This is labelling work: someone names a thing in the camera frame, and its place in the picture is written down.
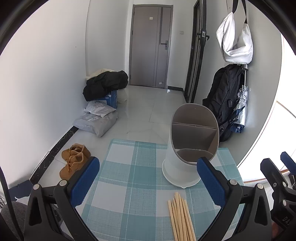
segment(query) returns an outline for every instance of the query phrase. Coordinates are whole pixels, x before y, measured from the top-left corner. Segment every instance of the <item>metal screw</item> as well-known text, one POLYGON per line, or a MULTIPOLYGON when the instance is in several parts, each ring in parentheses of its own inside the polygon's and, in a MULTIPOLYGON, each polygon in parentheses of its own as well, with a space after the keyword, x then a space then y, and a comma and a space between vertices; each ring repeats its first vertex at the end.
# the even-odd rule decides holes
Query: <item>metal screw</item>
POLYGON ((33 189, 34 189, 34 190, 37 190, 39 187, 40 187, 39 184, 35 184, 35 185, 33 186, 33 189))
POLYGON ((237 180, 234 180, 234 179, 231 179, 229 182, 233 186, 235 186, 237 184, 237 180))
POLYGON ((67 184, 67 181, 66 180, 61 180, 60 182, 59 182, 59 185, 60 186, 65 186, 67 184))
POLYGON ((263 185, 262 185, 261 183, 258 183, 258 184, 257 184, 257 187, 258 187, 259 189, 263 189, 263 185))

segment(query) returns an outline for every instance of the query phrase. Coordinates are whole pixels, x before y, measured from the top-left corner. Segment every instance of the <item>silver umbrella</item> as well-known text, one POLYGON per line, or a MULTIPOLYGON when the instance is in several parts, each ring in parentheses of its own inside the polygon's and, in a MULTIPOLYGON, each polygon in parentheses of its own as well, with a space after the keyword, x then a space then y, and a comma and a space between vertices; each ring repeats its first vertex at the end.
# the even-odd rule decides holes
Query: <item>silver umbrella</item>
POLYGON ((238 97, 238 103, 236 107, 234 108, 231 122, 232 127, 230 130, 232 132, 239 132, 241 133, 244 129, 246 118, 247 118, 247 101, 248 101, 248 87, 246 86, 246 72, 248 70, 248 65, 244 64, 242 66, 242 69, 244 70, 244 85, 241 89, 239 89, 239 92, 237 94, 238 97))

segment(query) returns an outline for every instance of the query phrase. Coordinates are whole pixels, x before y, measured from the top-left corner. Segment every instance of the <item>checkered tablecloth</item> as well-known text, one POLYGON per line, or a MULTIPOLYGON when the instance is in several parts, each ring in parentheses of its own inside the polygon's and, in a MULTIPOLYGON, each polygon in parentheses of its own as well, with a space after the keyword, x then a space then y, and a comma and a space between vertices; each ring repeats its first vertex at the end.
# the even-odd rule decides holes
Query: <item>checkered tablecloth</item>
MULTIPOLYGON (((174 240, 167 200, 176 191, 187 200, 197 239, 211 224, 220 207, 214 205, 202 181, 182 189, 164 178, 161 165, 166 148, 155 143, 111 141, 81 215, 98 240, 174 240)), ((227 179, 243 185, 227 148, 219 148, 211 163, 227 179)), ((229 232, 236 227, 242 208, 240 205, 229 232)))

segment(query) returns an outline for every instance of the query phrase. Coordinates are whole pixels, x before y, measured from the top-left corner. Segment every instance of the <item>cardboard box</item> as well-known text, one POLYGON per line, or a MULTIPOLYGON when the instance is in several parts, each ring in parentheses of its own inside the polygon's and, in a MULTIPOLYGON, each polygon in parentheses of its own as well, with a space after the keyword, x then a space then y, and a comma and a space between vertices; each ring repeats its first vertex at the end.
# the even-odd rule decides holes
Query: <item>cardboard box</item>
POLYGON ((117 91, 111 91, 105 97, 98 99, 98 101, 117 109, 117 91))

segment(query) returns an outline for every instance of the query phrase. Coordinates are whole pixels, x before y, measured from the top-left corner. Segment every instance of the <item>brown shoe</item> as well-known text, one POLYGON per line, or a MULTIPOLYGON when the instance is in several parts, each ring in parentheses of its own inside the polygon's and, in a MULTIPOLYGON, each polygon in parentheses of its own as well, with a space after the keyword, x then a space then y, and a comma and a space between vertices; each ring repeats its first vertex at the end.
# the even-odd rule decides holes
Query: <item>brown shoe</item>
POLYGON ((62 180, 69 180, 74 172, 80 170, 83 167, 87 160, 88 158, 86 158, 86 156, 82 152, 79 152, 77 155, 71 156, 68 163, 59 172, 59 176, 62 180))
POLYGON ((80 145, 78 143, 75 143, 72 145, 69 149, 62 151, 62 158, 68 162, 70 156, 77 155, 79 152, 82 152, 86 158, 90 158, 91 153, 89 150, 85 147, 85 145, 80 145))

